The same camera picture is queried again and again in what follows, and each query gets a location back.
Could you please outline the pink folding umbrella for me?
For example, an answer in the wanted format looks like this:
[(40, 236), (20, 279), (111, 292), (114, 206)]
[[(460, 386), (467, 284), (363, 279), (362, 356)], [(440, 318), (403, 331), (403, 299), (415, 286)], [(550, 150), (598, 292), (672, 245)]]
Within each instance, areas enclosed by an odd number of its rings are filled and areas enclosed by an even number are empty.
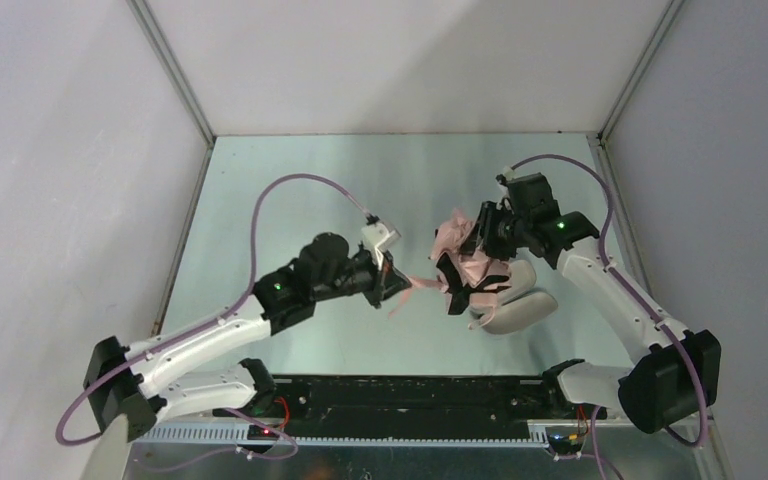
[[(436, 276), (433, 278), (423, 278), (410, 275), (409, 279), (413, 287), (400, 294), (397, 306), (388, 313), (390, 317), (394, 316), (410, 300), (413, 293), (423, 289), (441, 292), (445, 297), (447, 309), (447, 296), (442, 291), (443, 283), (438, 279), (436, 268), (436, 262), (443, 254), (449, 254), (452, 257), (458, 270), (472, 284), (475, 284), (486, 273), (500, 273), (503, 267), (507, 267), (510, 272), (508, 262), (491, 258), (481, 251), (474, 255), (462, 255), (460, 253), (460, 245), (472, 230), (474, 223), (475, 220), (469, 219), (462, 210), (455, 208), (450, 218), (440, 224), (435, 231), (435, 238), (429, 255), (429, 260), (434, 263)], [(496, 305), (483, 307), (491, 307), (492, 311), (495, 311), (499, 304), (498, 295)], [(479, 327), (475, 327), (472, 320), (468, 328), (474, 330)]]

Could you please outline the white oval storage case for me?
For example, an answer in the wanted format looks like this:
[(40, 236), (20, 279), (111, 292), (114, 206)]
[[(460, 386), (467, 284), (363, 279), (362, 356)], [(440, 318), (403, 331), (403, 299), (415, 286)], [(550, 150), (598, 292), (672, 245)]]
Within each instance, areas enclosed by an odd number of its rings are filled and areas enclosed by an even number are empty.
[(507, 335), (524, 330), (549, 317), (558, 309), (557, 300), (536, 287), (537, 274), (524, 259), (510, 264), (510, 287), (498, 295), (498, 306), (470, 307), (473, 325), (491, 335)]

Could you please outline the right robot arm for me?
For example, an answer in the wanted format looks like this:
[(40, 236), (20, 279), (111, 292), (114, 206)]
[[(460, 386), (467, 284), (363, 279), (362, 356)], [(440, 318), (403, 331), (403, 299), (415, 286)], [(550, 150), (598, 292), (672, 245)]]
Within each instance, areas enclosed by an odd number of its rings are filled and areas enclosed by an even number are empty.
[(618, 409), (645, 433), (669, 430), (716, 402), (722, 347), (660, 307), (608, 254), (603, 233), (578, 211), (565, 213), (542, 174), (501, 178), (504, 194), (476, 219), (454, 211), (435, 231), (430, 253), (451, 315), (469, 313), (492, 335), (522, 331), (548, 318), (557, 300), (536, 287), (527, 250), (588, 299), (630, 360), (627, 368), (576, 359), (549, 375), (573, 404)]

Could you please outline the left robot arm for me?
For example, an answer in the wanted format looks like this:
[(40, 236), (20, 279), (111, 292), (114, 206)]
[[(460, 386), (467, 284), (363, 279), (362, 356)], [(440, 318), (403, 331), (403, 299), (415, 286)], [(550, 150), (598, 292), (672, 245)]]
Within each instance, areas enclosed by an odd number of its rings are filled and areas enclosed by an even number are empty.
[(390, 252), (399, 238), (382, 222), (367, 225), (351, 253), (342, 236), (319, 234), (288, 264), (254, 283), (253, 299), (261, 310), (256, 317), (234, 312), (130, 345), (115, 336), (98, 342), (84, 389), (100, 431), (123, 416), (127, 439), (134, 441), (166, 420), (203, 411), (259, 415), (275, 395), (262, 361), (246, 358), (224, 371), (204, 371), (202, 365), (310, 319), (320, 302), (361, 294), (378, 308), (407, 290), (411, 283)]

